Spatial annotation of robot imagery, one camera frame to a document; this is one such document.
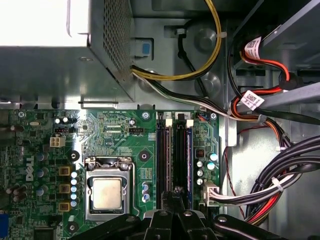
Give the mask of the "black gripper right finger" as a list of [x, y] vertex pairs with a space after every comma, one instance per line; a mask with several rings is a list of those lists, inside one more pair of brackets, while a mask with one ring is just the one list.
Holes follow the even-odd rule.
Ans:
[[187, 192], [182, 186], [175, 186], [174, 193], [182, 197], [177, 219], [182, 228], [185, 240], [283, 240], [284, 237], [260, 227], [239, 220], [235, 217], [220, 214], [212, 222], [205, 223], [195, 211], [185, 209], [184, 201]]

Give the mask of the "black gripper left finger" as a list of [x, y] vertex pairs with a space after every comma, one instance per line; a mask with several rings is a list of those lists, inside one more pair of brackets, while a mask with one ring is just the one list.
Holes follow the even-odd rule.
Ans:
[[123, 214], [71, 237], [72, 240], [170, 240], [174, 219], [171, 191], [161, 194], [161, 208], [150, 217]]

